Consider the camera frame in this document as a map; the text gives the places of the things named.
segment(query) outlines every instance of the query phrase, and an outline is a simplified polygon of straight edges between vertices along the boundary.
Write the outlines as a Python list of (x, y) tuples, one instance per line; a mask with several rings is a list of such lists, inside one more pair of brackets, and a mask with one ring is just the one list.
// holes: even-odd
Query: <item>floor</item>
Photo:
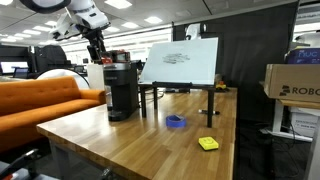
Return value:
[[(235, 180), (301, 180), (306, 168), (310, 143), (263, 135), (259, 129), (268, 124), (241, 121), (237, 127), (235, 151)], [(26, 146), (0, 154), (0, 161), (13, 162), (19, 155), (29, 150), (39, 149), (41, 158), (36, 161), (39, 173), (58, 177), (49, 142), (42, 139)], [(72, 179), (99, 179), (101, 171), (70, 157)]]

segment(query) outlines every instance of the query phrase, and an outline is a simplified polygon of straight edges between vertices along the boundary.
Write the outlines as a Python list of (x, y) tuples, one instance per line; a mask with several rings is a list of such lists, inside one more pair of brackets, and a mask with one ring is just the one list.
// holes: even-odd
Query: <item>computer monitor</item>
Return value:
[(13, 78), (27, 79), (29, 68), (16, 68), (14, 70)]
[(88, 58), (84, 58), (83, 59), (83, 64), (88, 64), (89, 63), (89, 59)]
[(27, 62), (0, 62), (3, 74), (13, 74), (16, 68), (28, 68)]

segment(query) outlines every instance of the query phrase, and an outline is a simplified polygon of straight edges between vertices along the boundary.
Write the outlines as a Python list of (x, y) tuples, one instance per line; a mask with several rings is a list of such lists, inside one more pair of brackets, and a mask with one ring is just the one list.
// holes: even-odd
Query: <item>easel leg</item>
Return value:
[(154, 109), (158, 109), (158, 88), (153, 88), (153, 106)]
[(141, 112), (142, 117), (147, 117), (146, 110), (146, 89), (144, 87), (140, 87), (140, 99), (141, 99)]
[(212, 115), (213, 115), (213, 103), (214, 103), (213, 90), (208, 90), (208, 116), (207, 116), (207, 127), (212, 127)]

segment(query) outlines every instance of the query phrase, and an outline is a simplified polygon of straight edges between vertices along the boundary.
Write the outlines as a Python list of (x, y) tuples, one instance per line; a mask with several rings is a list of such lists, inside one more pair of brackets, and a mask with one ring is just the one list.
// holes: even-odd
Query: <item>office ceiling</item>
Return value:
[[(96, 6), (106, 13), (112, 26), (120, 29), (119, 32), (132, 31), (132, 29), (121, 26), (125, 22), (134, 22), (141, 29), (155, 26), (144, 21), (149, 16), (159, 17), (163, 21), (157, 25), (164, 25), (172, 21), (180, 22), (210, 15), (202, 0), (128, 0), (132, 6), (126, 9), (116, 9), (104, 3), (105, 0), (94, 1)], [(288, 0), (205, 0), (214, 15), (280, 1)], [(37, 14), (27, 9), (19, 0), (14, 0), (8, 6), (0, 5), (0, 39), (3, 38), (1, 36), (22, 33), (23, 30), (32, 29), (37, 25), (46, 26), (44, 23), (57, 21), (64, 12), (65, 10), (62, 9), (50, 15)], [(17, 40), (12, 44), (39, 45), (39, 42), (47, 40), (48, 33), (42, 32), (41, 35), (32, 35), (31, 38)]]

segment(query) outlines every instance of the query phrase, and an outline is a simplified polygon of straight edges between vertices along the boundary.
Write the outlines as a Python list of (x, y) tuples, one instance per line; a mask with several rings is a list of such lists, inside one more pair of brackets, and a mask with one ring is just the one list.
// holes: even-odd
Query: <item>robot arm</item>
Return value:
[(42, 14), (51, 14), (62, 8), (57, 25), (49, 32), (52, 39), (63, 40), (83, 35), (88, 39), (88, 50), (94, 62), (100, 63), (101, 52), (105, 51), (102, 30), (110, 26), (109, 20), (95, 5), (93, 0), (20, 0), (29, 9)]

